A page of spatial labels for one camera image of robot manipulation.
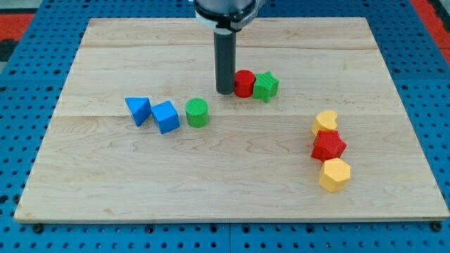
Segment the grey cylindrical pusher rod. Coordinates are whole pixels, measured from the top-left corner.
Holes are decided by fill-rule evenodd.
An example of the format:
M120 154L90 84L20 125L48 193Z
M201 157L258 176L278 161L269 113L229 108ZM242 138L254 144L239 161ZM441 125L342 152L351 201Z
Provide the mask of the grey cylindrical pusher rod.
M236 33L214 33L215 84L218 93L229 95L235 89Z

